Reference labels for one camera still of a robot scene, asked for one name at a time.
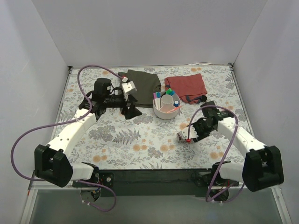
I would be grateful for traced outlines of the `teal cap white marker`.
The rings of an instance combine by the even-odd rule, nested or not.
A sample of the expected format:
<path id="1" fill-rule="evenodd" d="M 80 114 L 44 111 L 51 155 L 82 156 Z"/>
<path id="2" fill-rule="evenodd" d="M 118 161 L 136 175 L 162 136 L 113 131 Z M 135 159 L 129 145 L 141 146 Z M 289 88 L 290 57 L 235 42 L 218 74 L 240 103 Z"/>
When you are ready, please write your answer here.
<path id="1" fill-rule="evenodd" d="M 160 110 L 160 108 L 161 108 L 161 96 L 160 96 L 160 92 L 157 92 L 156 96 L 157 96 L 157 104 L 158 104 L 157 108 Z"/>

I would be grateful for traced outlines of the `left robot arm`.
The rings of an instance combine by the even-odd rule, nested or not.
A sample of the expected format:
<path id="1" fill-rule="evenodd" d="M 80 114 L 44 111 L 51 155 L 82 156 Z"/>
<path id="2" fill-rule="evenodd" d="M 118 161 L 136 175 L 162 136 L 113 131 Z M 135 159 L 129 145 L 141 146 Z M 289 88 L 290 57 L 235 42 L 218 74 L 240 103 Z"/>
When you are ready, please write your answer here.
<path id="1" fill-rule="evenodd" d="M 108 108 L 119 108 L 125 119 L 132 119 L 142 113 L 136 109 L 133 96 L 137 88 L 126 77 L 120 87 L 112 87 L 112 81 L 98 78 L 93 91 L 87 93 L 75 112 L 72 123 L 64 127 L 57 137 L 47 145 L 38 145 L 34 151 L 35 176 L 59 187 L 70 181 L 83 180 L 93 187 L 99 183 L 99 168 L 91 163 L 71 163 L 69 157 L 76 144 Z"/>

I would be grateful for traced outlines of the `pink cap white marker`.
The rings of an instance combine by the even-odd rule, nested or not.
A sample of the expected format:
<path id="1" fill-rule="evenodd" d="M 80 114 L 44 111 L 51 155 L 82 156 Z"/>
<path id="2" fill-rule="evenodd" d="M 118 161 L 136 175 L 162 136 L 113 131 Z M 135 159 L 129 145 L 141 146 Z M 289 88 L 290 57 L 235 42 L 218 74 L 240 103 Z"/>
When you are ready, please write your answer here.
<path id="1" fill-rule="evenodd" d="M 158 109 L 158 98 L 157 98 L 157 94 L 158 94 L 158 92 L 153 93 L 153 97 L 154 97 L 154 105 Z"/>

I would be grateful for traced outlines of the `blue and grey stubby marker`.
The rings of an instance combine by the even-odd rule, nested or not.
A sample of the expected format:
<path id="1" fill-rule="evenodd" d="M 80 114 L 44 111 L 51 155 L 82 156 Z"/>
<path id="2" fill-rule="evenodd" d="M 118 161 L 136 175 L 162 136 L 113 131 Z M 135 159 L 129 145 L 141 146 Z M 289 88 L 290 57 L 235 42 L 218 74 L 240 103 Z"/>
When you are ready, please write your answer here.
<path id="1" fill-rule="evenodd" d="M 178 107 L 178 106 L 179 106 L 179 101 L 175 100 L 175 101 L 173 102 L 173 106 L 174 106 L 174 107 Z"/>

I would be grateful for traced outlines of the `orange pink pen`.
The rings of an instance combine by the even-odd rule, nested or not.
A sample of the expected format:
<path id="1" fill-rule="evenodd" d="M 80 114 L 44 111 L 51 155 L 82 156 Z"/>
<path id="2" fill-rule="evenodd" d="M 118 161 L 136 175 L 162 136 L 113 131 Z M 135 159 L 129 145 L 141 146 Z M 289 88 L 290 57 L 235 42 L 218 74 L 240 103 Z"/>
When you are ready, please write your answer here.
<path id="1" fill-rule="evenodd" d="M 183 107 L 183 106 L 175 107 L 174 109 L 169 110 L 169 111 L 167 111 L 166 113 L 173 113 L 173 112 L 177 111 L 178 109 L 180 109 L 181 107 Z"/>

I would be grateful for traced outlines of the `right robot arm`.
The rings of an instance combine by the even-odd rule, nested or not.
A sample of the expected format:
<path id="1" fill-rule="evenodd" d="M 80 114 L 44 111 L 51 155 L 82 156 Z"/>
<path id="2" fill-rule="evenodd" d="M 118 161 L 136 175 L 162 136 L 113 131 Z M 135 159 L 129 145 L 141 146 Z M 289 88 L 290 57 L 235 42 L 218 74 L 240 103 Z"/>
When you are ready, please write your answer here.
<path id="1" fill-rule="evenodd" d="M 243 163 L 232 163 L 224 158 L 213 165 L 211 182 L 222 185 L 227 180 L 242 182 L 252 192 L 280 185 L 284 182 L 280 150 L 258 141 L 239 126 L 236 115 L 213 101 L 200 107 L 203 117 L 191 121 L 187 127 L 187 141 L 198 142 L 217 131 L 235 146 L 244 157 Z"/>

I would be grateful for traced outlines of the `pink pencil case tube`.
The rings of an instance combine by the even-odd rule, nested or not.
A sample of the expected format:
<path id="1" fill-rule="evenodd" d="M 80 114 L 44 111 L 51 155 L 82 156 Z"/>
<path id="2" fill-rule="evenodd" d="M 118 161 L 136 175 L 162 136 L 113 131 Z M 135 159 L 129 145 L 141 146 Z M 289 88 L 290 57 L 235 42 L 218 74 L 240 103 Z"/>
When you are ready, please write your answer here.
<path id="1" fill-rule="evenodd" d="M 185 139 L 184 135 L 181 132 L 177 133 L 176 136 L 177 136 L 178 141 L 183 141 Z"/>

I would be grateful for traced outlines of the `green cap black highlighter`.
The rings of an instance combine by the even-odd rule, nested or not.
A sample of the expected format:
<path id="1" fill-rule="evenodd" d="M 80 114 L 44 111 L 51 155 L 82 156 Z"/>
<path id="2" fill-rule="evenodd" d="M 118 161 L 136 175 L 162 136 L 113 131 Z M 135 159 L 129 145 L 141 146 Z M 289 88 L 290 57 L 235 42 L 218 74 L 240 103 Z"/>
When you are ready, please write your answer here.
<path id="1" fill-rule="evenodd" d="M 166 91 L 166 94 L 170 95 L 170 92 L 172 92 L 173 90 L 171 88 L 169 88 L 167 91 Z"/>

